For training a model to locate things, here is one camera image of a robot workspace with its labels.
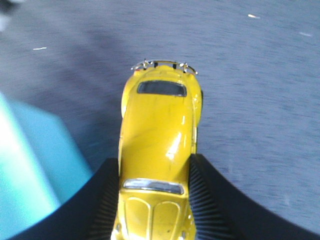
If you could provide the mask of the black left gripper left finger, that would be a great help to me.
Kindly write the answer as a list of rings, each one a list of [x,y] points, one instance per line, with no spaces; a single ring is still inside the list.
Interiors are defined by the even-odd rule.
[[[118,161],[108,158],[59,209],[12,239],[108,240],[114,227],[118,192]]]

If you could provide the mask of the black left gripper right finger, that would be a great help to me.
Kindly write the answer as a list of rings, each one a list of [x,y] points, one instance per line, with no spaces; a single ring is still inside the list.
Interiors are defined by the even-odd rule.
[[[247,197],[201,154],[190,157],[189,198],[198,240],[320,238]]]

